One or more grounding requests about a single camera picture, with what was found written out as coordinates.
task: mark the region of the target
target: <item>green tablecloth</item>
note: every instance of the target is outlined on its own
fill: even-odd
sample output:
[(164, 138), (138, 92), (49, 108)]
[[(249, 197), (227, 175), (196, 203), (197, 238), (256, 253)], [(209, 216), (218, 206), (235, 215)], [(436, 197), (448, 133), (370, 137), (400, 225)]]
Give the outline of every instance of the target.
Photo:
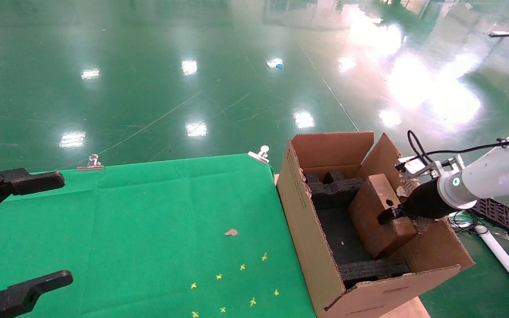
[(225, 155), (63, 174), (63, 189), (0, 205), (0, 290), (74, 277), (25, 317), (315, 316), (270, 166)]

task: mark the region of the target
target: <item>cardboard edge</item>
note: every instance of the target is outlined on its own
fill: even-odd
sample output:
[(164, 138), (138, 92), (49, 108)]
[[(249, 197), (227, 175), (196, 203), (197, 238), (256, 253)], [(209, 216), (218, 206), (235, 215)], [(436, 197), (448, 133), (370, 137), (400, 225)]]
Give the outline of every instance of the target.
[(383, 133), (362, 161), (361, 169), (363, 171), (358, 171), (356, 176), (357, 178), (363, 178), (372, 174), (384, 174), (390, 185), (392, 185), (392, 189), (396, 192), (398, 186), (402, 185), (400, 183), (400, 172), (395, 168), (398, 158), (402, 158), (402, 153), (394, 145), (392, 139), (386, 133)]
[(409, 268), (417, 272), (435, 270), (436, 266), (458, 264), (461, 270), (464, 270), (475, 265), (446, 220), (430, 225), (426, 232), (413, 237), (390, 258), (406, 260)]
[(301, 168), (360, 165), (374, 145), (374, 132), (299, 133), (291, 144), (300, 155)]
[[(342, 312), (344, 316), (350, 318), (368, 318), (382, 316), (383, 314), (390, 312), (398, 306), (401, 306), (402, 304), (416, 298), (418, 294), (422, 294), (423, 292), (431, 290), (445, 280), (456, 276), (459, 271), (460, 265), (457, 264), (455, 266), (426, 270), (424, 272), (404, 274), (399, 277), (387, 278), (384, 280), (360, 282), (353, 288), (350, 288), (345, 293), (343, 293), (343, 295), (339, 296), (339, 298), (336, 299), (335, 304), (332, 304), (328, 308), (329, 310), (323, 314), (323, 318), (337, 318), (339, 317), (340, 312)], [(426, 280), (426, 282), (428, 280), (432, 281), (427, 284), (418, 284), (422, 280)], [(408, 289), (406, 285), (416, 286), (416, 288)], [(362, 293), (370, 290), (370, 288), (372, 288), (373, 294), (363, 298)], [(363, 304), (365, 307), (367, 307), (367, 305), (372, 307), (359, 308), (359, 304)]]
[(472, 259), (471, 254), (469, 254), (469, 252), (465, 248), (465, 245), (463, 245), (463, 242), (461, 242), (461, 239), (457, 236), (457, 234), (455, 233), (455, 231), (451, 227), (451, 224), (449, 223), (448, 217), (445, 217), (445, 218), (441, 219), (440, 221), (445, 223), (445, 225), (447, 226), (448, 231), (453, 234), (453, 236), (455, 238), (455, 242), (459, 245), (459, 247), (461, 249), (461, 252), (463, 252), (464, 256), (466, 256), (466, 258), (467, 258), (467, 261), (463, 261), (463, 262), (460, 263), (460, 265), (461, 265), (461, 270), (460, 271), (462, 272), (463, 270), (474, 266), (476, 264), (475, 260)]
[[(292, 153), (292, 159), (291, 163), (289, 162), (289, 151)], [(280, 178), (277, 179), (277, 189), (278, 192), (281, 194), (281, 201), (284, 207), (286, 220), (288, 222), (289, 230), (292, 234), (292, 240), (294, 242), (294, 247), (296, 249), (296, 253), (298, 254), (298, 258), (300, 261), (300, 265), (302, 268), (302, 272), (304, 274), (307, 288), (309, 291), (309, 294), (311, 296), (311, 303), (314, 307), (315, 312), (318, 314), (320, 312), (323, 312), (325, 307), (330, 304), (338, 295), (343, 294), (345, 292), (345, 286), (343, 284), (341, 274), (339, 273), (339, 269), (337, 268), (337, 264), (333, 260), (333, 253), (331, 252), (331, 248), (329, 247), (329, 244), (327, 243), (327, 239), (325, 238), (325, 234), (323, 233), (323, 230), (321, 228), (321, 224), (319, 223), (319, 219), (317, 217), (317, 213), (315, 212), (315, 207), (311, 203), (311, 193), (309, 192), (309, 188), (305, 184), (305, 177), (303, 175), (302, 169), (299, 167), (299, 163), (297, 160), (297, 155), (295, 153), (295, 149), (293, 148), (293, 145), (291, 143), (291, 139), (288, 139), (286, 144), (286, 150), (285, 150), (285, 156), (283, 158), (282, 167), (280, 171)], [(295, 186), (297, 188), (297, 194), (299, 196), (299, 199), (301, 199), (301, 204), (305, 206), (305, 209), (311, 207), (311, 211), (313, 213), (313, 218), (315, 220), (315, 225), (319, 232), (321, 233), (321, 237), (323, 240), (323, 243), (325, 244), (325, 247), (327, 248), (327, 251), (329, 252), (329, 262), (328, 266), (329, 270), (335, 271), (335, 277), (336, 277), (336, 283), (335, 286), (333, 286), (333, 278), (329, 277), (329, 286), (327, 289), (329, 289), (327, 292), (323, 292), (320, 290), (315, 290), (316, 288), (316, 282), (319, 281), (319, 278), (317, 278), (317, 270), (314, 270), (313, 266), (311, 266), (311, 262), (308, 261), (311, 255), (306, 255), (307, 245), (303, 242), (303, 236), (301, 235), (301, 232), (299, 231), (299, 222), (297, 221), (296, 217), (293, 215), (296, 211), (292, 211), (289, 209), (289, 211), (286, 211), (287, 207), (285, 206), (285, 193), (292, 191), (289, 189), (289, 187)], [(288, 201), (291, 201), (292, 195), (288, 195)]]

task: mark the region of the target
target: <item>torn cardboard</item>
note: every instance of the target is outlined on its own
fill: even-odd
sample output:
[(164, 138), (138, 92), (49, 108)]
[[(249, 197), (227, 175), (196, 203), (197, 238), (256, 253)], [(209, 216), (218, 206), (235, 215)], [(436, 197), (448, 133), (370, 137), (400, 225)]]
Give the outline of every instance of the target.
[[(393, 195), (391, 200), (396, 204), (396, 189), (409, 189), (414, 184), (403, 182), (394, 168), (401, 154), (390, 138), (383, 134), (374, 147), (373, 141), (372, 132), (310, 133), (296, 135), (286, 145), (277, 188), (311, 302), (319, 318), (377, 318), (474, 264), (446, 221), (440, 220), (425, 233), (406, 237), (404, 243), (398, 241), (389, 244), (388, 249), (382, 246), (373, 249), (381, 256), (386, 254), (406, 260), (414, 273), (361, 282), (345, 289), (311, 203), (303, 173), (320, 175), (334, 170), (341, 171), (345, 178), (367, 180), (371, 175), (384, 175), (380, 185), (382, 193), (368, 191), (362, 199), (362, 211), (354, 211), (362, 217), (368, 210), (367, 213), (376, 219), (386, 208), (383, 196)], [(413, 233), (409, 224), (402, 227), (402, 233)], [(363, 244), (373, 246), (372, 240), (365, 238)]]
[(231, 236), (235, 236), (237, 235), (239, 232), (237, 232), (237, 230), (235, 229), (231, 229), (231, 230), (228, 230), (227, 232), (225, 232), (225, 235), (231, 235)]

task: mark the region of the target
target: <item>open cardboard box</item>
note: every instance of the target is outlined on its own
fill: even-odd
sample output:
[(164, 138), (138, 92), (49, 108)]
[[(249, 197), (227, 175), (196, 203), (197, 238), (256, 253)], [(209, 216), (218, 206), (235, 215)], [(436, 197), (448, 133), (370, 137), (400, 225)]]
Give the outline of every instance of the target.
[[(404, 186), (404, 180), (394, 168), (402, 155), (386, 134), (371, 150), (373, 143), (372, 132), (338, 132), (300, 134), (286, 145), (277, 189), (319, 318), (377, 318), (474, 265), (447, 221), (440, 220), (424, 233), (400, 244), (391, 256), (386, 255), (405, 260), (412, 273), (345, 288), (311, 203), (304, 173), (317, 173), (322, 179), (327, 171), (341, 171), (345, 178), (365, 179), (376, 189), (369, 193), (378, 197), (394, 193), (399, 186)], [(378, 174), (384, 174), (385, 179), (369, 178)], [(388, 189), (382, 189), (382, 179), (389, 183)], [(371, 197), (371, 204), (360, 204), (358, 208), (376, 217), (388, 207), (372, 204), (379, 202), (378, 197)]]

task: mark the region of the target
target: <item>small cardboard box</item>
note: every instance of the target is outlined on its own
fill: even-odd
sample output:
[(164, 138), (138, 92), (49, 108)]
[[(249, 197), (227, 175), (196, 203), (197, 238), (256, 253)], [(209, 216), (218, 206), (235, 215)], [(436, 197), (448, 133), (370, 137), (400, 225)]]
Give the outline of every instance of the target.
[[(311, 203), (304, 173), (317, 173), (322, 179), (327, 171), (341, 171), (345, 178), (371, 182), (369, 186), (376, 190), (369, 192), (376, 194), (382, 193), (382, 182), (369, 176), (383, 174), (390, 191), (396, 191), (403, 180), (394, 165), (402, 155), (386, 134), (371, 150), (373, 143), (372, 132), (338, 132), (300, 134), (286, 145), (277, 189), (319, 318), (377, 318), (474, 265), (448, 223), (440, 220), (392, 251), (406, 260), (412, 273), (345, 288)], [(376, 215), (386, 208), (361, 206)]]
[(418, 235), (412, 220), (407, 217), (395, 219), (387, 226), (378, 224), (378, 212), (397, 207), (398, 204), (400, 199), (386, 176), (374, 174), (364, 180), (359, 193), (347, 208), (362, 247), (373, 259), (394, 254)]

